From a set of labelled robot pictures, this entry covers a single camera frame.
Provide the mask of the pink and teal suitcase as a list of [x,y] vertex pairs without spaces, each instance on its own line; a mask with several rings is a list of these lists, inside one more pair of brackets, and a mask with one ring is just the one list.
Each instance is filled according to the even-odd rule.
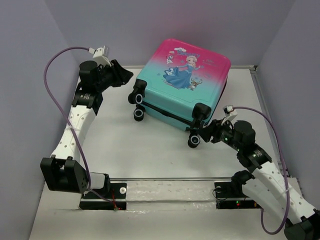
[[196,148],[227,85],[231,61],[220,53],[174,38],[164,40],[148,60],[128,95],[133,118],[148,114],[189,133]]

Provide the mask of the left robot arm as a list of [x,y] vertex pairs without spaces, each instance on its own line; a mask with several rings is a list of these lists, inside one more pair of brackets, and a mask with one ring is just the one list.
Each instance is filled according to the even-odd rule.
[[87,60],[79,65],[78,83],[69,113],[61,110],[66,120],[58,145],[40,162],[45,183],[51,191],[85,194],[92,192],[104,198],[110,194],[110,177],[89,170],[83,144],[103,102],[103,92],[121,87],[133,73],[115,59],[110,62]]

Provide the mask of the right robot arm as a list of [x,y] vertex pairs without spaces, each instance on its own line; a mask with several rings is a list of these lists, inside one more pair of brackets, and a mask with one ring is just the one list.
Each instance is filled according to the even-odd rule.
[[320,211],[307,202],[278,170],[271,157],[256,143],[256,132],[244,120],[235,124],[214,120],[198,130],[205,142],[225,143],[236,150],[245,168],[231,178],[230,190],[254,200],[262,211],[281,221],[280,228],[288,240],[318,240]]

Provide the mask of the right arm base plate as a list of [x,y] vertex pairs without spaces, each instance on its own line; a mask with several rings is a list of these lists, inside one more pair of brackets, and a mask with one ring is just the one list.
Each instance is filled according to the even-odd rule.
[[212,195],[216,200],[218,210],[260,209],[261,206],[250,197],[246,196],[242,187],[253,175],[247,170],[236,172],[230,181],[214,183]]

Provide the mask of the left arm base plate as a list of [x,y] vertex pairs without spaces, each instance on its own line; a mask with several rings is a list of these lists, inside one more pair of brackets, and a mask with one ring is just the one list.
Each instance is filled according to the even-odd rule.
[[78,205],[81,210],[125,211],[127,209],[126,182],[111,182],[109,191],[106,189],[95,189],[94,192],[90,191],[81,196]]

